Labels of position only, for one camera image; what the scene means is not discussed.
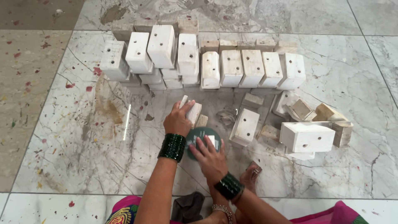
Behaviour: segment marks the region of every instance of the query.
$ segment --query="marble floor tile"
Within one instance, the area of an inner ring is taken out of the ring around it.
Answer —
[[[348,0],[364,35],[398,35],[397,0]]]
[[[0,191],[10,191],[71,31],[0,30]]]
[[[87,0],[75,29],[110,30],[114,20],[168,15],[199,20],[200,31],[361,35],[346,0]]]
[[[0,29],[72,30],[84,0],[3,1]]]
[[[387,85],[398,102],[398,37],[366,36]]]

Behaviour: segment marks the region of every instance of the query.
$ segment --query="paint splatter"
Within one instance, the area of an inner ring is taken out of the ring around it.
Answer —
[[[93,73],[96,76],[100,76],[102,74],[102,70],[100,68],[98,68],[98,67],[94,67]]]

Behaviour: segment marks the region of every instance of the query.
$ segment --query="bangle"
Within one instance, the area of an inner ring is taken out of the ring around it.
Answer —
[[[232,176],[229,172],[223,177],[220,182],[214,185],[214,188],[220,192],[227,200],[235,198],[238,194],[243,192],[245,186]]]
[[[184,154],[186,139],[177,134],[166,134],[158,158],[166,157],[177,160],[179,163]]]

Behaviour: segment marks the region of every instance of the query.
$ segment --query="colorful fabric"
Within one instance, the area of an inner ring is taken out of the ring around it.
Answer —
[[[368,224],[356,211],[338,201],[326,211],[290,220],[296,224]]]

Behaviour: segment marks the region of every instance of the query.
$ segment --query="white wooden block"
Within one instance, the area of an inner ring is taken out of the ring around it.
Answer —
[[[221,52],[220,85],[222,87],[238,87],[243,77],[242,57],[238,50]]]
[[[195,75],[199,64],[199,49],[196,35],[181,33],[178,37],[178,73],[179,75]]]
[[[153,62],[146,53],[149,33],[134,32],[131,34],[127,49],[126,61],[133,73],[152,73]]]
[[[284,105],[292,106],[299,99],[300,97],[295,93],[285,90],[277,97],[272,111],[278,116],[288,118],[289,113],[284,108]]]
[[[280,55],[284,53],[296,53],[297,43],[290,41],[279,41],[274,48],[274,52],[278,52]]]
[[[159,69],[153,69],[152,74],[138,74],[143,84],[159,84],[163,82]]]
[[[284,122],[279,141],[295,153],[327,152],[332,149],[334,135],[327,127]]]
[[[304,58],[302,55],[285,53],[279,55],[283,78],[278,83],[278,89],[294,90],[305,80]]]
[[[258,113],[243,109],[236,119],[229,140],[247,146],[253,141],[259,117]]]
[[[264,76],[264,65],[260,50],[242,50],[244,75],[239,83],[241,88],[257,88]]]
[[[261,79],[258,87],[260,88],[276,88],[283,78],[281,61],[279,54],[276,52],[263,52],[263,64],[265,75]]]
[[[148,42],[148,55],[155,68],[173,69],[176,59],[176,38],[172,25],[154,25]]]
[[[220,60],[219,54],[209,51],[202,56],[202,88],[220,88]]]
[[[273,52],[275,48],[275,40],[273,39],[257,39],[256,40],[256,50],[260,50],[261,52]]]
[[[126,58],[127,45],[124,41],[105,42],[100,69],[111,81],[124,81],[130,75]]]
[[[162,80],[160,83],[158,84],[148,84],[149,89],[154,91],[154,90],[166,90],[166,84],[164,84],[164,81]]]
[[[181,79],[164,79],[167,89],[181,89],[183,88]]]

